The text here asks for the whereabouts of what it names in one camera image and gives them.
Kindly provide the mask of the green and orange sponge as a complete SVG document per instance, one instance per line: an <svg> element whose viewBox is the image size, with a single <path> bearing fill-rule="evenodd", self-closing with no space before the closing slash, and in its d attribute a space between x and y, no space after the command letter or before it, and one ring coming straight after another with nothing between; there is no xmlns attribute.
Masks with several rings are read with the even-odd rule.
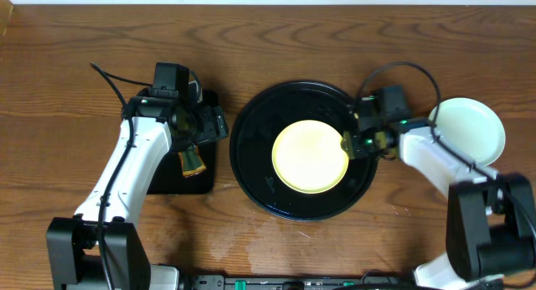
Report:
<svg viewBox="0 0 536 290"><path fill-rule="evenodd" d="M184 178L189 178L207 169L203 159L200 157L197 146L178 153L182 174Z"/></svg>

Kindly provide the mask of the yellow plate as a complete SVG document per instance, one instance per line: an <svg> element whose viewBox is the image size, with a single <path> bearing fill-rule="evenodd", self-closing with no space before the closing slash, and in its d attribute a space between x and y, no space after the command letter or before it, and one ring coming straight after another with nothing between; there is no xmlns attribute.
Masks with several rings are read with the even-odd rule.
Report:
<svg viewBox="0 0 536 290"><path fill-rule="evenodd" d="M348 170L343 137L325 122L303 120L276 137L271 161L278 178L303 194L320 194L335 187Z"/></svg>

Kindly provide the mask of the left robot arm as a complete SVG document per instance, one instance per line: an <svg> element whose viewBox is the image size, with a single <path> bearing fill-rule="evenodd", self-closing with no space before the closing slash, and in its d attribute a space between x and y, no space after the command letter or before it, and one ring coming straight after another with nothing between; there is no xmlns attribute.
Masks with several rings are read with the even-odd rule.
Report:
<svg viewBox="0 0 536 290"><path fill-rule="evenodd" d="M187 289L178 268L148 260L137 225L149 194L204 194L214 185L215 143L228 128L215 92L195 106L133 96L97 184L70 218L46 233L56 289Z"/></svg>

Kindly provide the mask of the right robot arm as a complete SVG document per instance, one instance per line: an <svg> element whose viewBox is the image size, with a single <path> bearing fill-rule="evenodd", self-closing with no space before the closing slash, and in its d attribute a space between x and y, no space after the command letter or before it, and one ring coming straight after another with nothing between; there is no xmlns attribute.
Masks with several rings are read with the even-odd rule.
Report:
<svg viewBox="0 0 536 290"><path fill-rule="evenodd" d="M414 271L418 289L505 288L535 267L535 203L527 178L474 163L426 118L344 132L351 159L393 152L447 198L446 251Z"/></svg>

